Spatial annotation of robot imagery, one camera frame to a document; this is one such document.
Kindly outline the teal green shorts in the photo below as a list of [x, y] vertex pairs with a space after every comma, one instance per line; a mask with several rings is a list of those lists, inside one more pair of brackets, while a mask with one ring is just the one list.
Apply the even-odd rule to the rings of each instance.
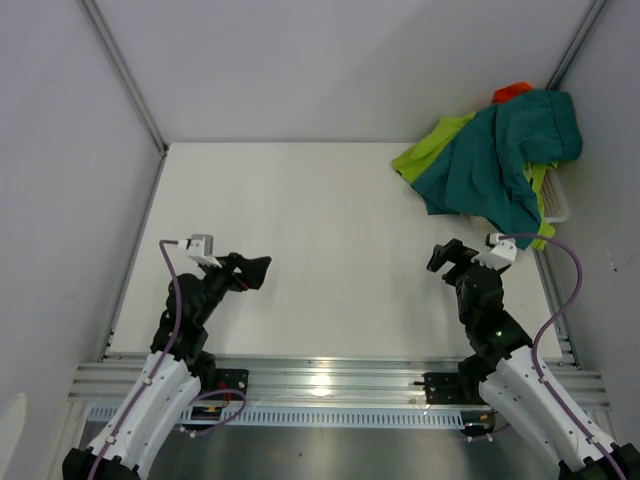
[[579, 158], [571, 95], [533, 90], [488, 106], [410, 182], [431, 215], [467, 215], [506, 235], [539, 234], [543, 214], [525, 169]]

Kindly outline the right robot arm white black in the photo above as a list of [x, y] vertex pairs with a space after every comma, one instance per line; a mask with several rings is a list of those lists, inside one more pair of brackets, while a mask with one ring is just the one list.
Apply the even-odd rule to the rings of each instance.
[[530, 337], [504, 307], [502, 275], [516, 259], [517, 235], [491, 234], [487, 251], [452, 239], [437, 245], [427, 264], [451, 269], [458, 318], [474, 351], [454, 374], [426, 373], [426, 400], [435, 405], [485, 403], [496, 410], [561, 479], [636, 479], [639, 451], [618, 444], [591, 420], [539, 355]]

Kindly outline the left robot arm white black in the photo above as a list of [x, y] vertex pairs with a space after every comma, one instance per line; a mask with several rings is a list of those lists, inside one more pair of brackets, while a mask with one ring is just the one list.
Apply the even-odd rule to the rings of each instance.
[[199, 262], [203, 277], [172, 274], [165, 309], [140, 376], [101, 432], [62, 463], [65, 479], [145, 479], [180, 414], [210, 396], [245, 400], [220, 389], [214, 355], [204, 349], [205, 328], [229, 292], [262, 287], [271, 257], [238, 253]]

